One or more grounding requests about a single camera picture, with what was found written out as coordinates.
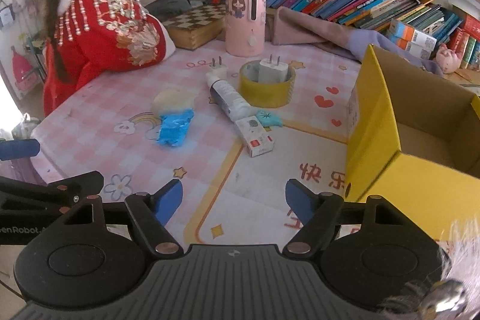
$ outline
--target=open box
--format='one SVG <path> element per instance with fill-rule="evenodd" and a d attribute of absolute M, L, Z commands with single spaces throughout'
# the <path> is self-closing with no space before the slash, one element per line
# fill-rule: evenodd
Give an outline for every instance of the open box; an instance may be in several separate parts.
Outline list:
<path fill-rule="evenodd" d="M 480 99 L 370 46 L 349 101 L 346 199 L 381 195 L 434 239 L 480 212 Z"/>

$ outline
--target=white bottle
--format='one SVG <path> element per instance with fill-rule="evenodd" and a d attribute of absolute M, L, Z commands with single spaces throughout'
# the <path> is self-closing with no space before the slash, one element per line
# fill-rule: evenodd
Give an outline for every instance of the white bottle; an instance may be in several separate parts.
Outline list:
<path fill-rule="evenodd" d="M 207 85 L 210 95 L 233 122 L 255 115 L 256 109 L 233 88 L 226 80 L 208 73 Z"/>

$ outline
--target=pink piggy bank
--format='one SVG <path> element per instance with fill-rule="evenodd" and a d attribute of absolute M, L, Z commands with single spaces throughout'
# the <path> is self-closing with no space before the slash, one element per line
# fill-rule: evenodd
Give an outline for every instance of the pink piggy bank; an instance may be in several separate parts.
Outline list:
<path fill-rule="evenodd" d="M 454 51 L 448 49 L 445 44 L 442 44 L 440 45 L 434 62 L 438 64 L 443 73 L 451 74 L 460 67 L 462 59 L 459 59 Z"/>

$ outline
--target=pink thermos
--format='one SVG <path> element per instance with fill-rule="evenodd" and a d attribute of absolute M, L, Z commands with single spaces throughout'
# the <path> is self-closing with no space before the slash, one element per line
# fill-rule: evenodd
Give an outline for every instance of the pink thermos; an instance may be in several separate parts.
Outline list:
<path fill-rule="evenodd" d="M 226 0 L 225 44 L 229 54 L 260 55 L 265 44 L 266 0 Z"/>

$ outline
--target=red embroidered jacket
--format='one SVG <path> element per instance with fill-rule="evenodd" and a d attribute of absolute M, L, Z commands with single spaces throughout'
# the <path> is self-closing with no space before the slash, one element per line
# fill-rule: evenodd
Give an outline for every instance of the red embroidered jacket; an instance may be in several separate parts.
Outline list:
<path fill-rule="evenodd" d="M 140 0 L 61 0 L 58 15 L 58 51 L 69 80 L 57 77 L 48 43 L 45 115 L 105 70 L 148 67 L 175 51 L 163 25 L 146 13 Z"/>

